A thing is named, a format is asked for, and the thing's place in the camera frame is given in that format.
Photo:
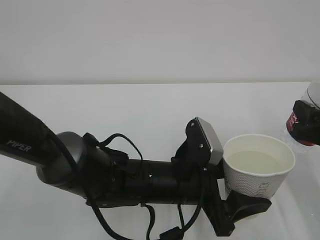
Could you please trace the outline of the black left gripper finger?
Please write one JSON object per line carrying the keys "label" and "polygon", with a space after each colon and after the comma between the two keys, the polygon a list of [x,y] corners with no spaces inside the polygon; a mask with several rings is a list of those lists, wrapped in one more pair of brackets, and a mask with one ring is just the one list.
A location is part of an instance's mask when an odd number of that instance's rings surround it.
{"label": "black left gripper finger", "polygon": [[266,212],[272,202],[262,197],[247,196],[232,190],[224,201],[224,208],[232,222],[255,216]]}

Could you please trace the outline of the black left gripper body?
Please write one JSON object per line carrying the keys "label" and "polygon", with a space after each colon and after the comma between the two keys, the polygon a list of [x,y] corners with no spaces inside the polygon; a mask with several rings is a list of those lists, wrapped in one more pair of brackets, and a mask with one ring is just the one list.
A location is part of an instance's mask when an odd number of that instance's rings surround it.
{"label": "black left gripper body", "polygon": [[223,177],[222,169],[219,165],[208,168],[206,160],[213,154],[206,153],[206,149],[204,144],[184,141],[171,158],[178,190],[183,197],[195,194],[196,201],[195,212],[187,223],[184,223],[181,204],[177,204],[181,222],[181,228],[177,231],[179,237],[194,224],[201,210],[204,210],[218,237],[229,237],[235,229],[219,193],[217,180]]}

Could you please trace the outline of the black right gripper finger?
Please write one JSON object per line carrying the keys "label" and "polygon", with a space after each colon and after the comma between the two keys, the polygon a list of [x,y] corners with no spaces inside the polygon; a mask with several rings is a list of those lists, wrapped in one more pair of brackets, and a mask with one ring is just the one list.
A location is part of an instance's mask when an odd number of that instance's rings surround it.
{"label": "black right gripper finger", "polygon": [[292,110],[298,121],[293,124],[293,138],[319,146],[320,110],[302,100],[296,100]]}

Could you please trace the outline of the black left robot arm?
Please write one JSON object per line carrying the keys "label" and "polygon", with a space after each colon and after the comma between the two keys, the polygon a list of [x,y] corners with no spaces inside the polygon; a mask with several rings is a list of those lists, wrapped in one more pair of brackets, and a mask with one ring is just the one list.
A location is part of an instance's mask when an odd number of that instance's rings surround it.
{"label": "black left robot arm", "polygon": [[182,239],[201,211],[217,236],[228,237],[235,229],[230,214],[233,201],[222,200],[218,187],[224,177],[220,141],[211,125],[199,117],[187,124],[185,133],[185,141],[169,162],[131,159],[109,147],[120,133],[104,141],[90,133],[55,134],[17,102],[0,96],[0,153],[35,166],[43,183],[83,197],[116,240],[122,236],[107,223],[102,208],[139,205],[148,209],[152,228],[153,204],[195,205],[191,219],[162,233],[162,240]]}

